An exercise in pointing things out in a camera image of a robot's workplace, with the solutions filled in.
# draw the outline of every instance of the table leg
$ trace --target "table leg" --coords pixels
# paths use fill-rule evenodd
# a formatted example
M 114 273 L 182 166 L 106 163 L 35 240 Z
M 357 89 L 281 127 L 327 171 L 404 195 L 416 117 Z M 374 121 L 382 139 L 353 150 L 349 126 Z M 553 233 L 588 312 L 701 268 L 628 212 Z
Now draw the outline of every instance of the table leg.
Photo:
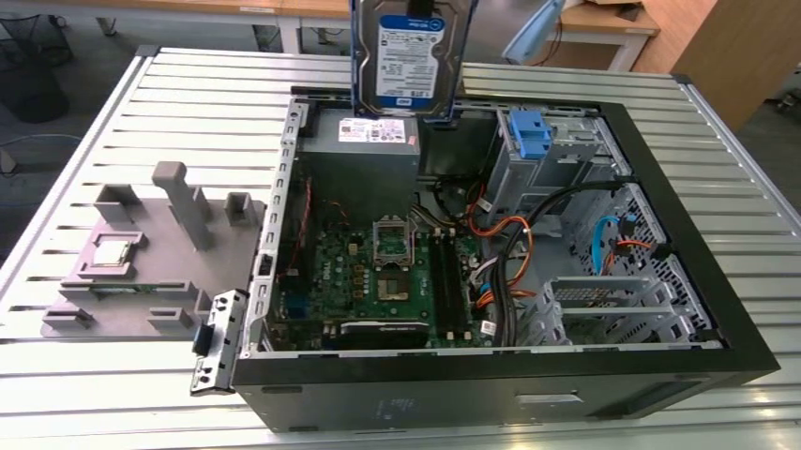
M 649 35 L 627 35 L 627 41 L 617 49 L 609 70 L 629 72 L 648 41 Z
M 303 52 L 303 37 L 301 36 L 301 21 L 297 17 L 278 17 L 281 30 L 281 43 L 285 53 L 301 54 Z
M 117 35 L 117 30 L 114 26 L 117 25 L 117 19 L 109 19 L 106 17 L 97 17 L 98 25 L 101 25 L 101 29 L 103 30 L 103 34 L 106 36 Z

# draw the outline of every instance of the desk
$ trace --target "desk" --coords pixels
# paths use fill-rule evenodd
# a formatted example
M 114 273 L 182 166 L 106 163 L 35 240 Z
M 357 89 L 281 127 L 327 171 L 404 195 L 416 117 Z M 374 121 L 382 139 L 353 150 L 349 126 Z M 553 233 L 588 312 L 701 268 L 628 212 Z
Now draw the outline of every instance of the desk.
M 138 195 L 165 196 L 146 184 L 157 161 L 175 158 L 210 199 L 238 190 L 269 201 L 281 149 L 269 124 L 287 116 L 291 86 L 348 88 L 350 70 L 340 56 L 163 49 L 134 58 L 0 269 L 3 447 L 797 448 L 801 237 L 792 233 L 801 219 L 692 85 L 668 75 L 484 64 L 464 70 L 469 95 L 627 106 L 783 366 L 749 385 L 712 390 L 635 421 L 273 435 L 239 396 L 190 397 L 189 342 L 35 341 L 55 280 L 98 219 L 99 184 L 134 184 Z
M 302 28 L 352 28 L 349 0 L 10 0 L 2 5 L 8 12 L 273 25 L 281 30 L 285 53 L 294 54 L 302 52 Z M 530 2 L 524 0 L 482 0 L 478 14 L 485 10 L 493 18 L 506 15 L 498 21 L 490 21 L 496 26 L 489 34 L 497 33 L 498 23 L 513 28 L 510 16 L 525 21 L 532 14 Z M 615 7 L 594 4 L 565 11 L 562 40 L 620 46 L 609 70 L 628 71 L 660 28 L 645 12 L 640 13 L 637 22 L 629 22 L 616 17 L 615 11 Z

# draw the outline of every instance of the blue drive bay latch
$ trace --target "blue drive bay latch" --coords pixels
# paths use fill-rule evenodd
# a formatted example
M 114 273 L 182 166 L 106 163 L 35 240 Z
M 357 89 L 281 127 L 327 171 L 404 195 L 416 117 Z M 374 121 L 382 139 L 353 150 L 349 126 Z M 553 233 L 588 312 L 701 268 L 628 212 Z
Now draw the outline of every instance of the blue drive bay latch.
M 552 149 L 552 127 L 540 111 L 510 111 L 510 126 L 521 144 L 521 158 L 542 159 Z

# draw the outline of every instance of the sticker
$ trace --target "sticker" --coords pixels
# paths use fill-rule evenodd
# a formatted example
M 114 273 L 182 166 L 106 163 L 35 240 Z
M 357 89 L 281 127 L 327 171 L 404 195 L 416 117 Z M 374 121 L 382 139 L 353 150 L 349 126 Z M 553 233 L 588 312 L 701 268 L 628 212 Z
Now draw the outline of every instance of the sticker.
M 445 36 L 442 19 L 413 19 L 388 15 L 378 26 L 380 96 L 397 97 L 397 106 L 412 106 L 414 98 L 433 98 L 440 62 L 432 55 Z
M 481 321 L 481 334 L 488 336 L 496 336 L 497 325 L 490 321 Z
M 480 197 L 480 198 L 478 198 L 478 200 L 476 201 L 476 204 L 478 204 L 478 207 L 480 207 L 481 209 L 484 209 L 484 210 L 485 210 L 485 212 L 488 212 L 488 213 L 489 213 L 489 211 L 492 210 L 492 203 L 490 203 L 490 202 L 488 202 L 488 201 L 484 199 L 484 197 Z
M 354 119 L 340 121 L 341 143 L 405 143 L 404 120 Z
M 266 14 L 275 14 L 275 9 L 271 7 L 241 7 L 242 12 L 263 12 Z

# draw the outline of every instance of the slatted metal table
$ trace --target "slatted metal table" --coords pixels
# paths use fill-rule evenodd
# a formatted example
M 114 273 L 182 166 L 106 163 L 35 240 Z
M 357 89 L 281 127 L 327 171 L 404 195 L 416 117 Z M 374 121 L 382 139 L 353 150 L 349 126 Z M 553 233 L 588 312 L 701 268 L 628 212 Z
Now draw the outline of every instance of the slatted metal table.
M 348 87 L 350 67 L 341 57 L 185 49 L 134 58 L 0 271 L 0 447 L 799 448 L 801 220 L 695 88 L 669 76 L 465 66 L 472 94 L 628 106 L 783 366 L 747 386 L 637 421 L 273 435 L 239 396 L 190 397 L 189 342 L 39 337 L 101 186 L 162 196 L 153 166 L 182 160 L 207 197 L 235 189 L 266 201 L 291 86 Z

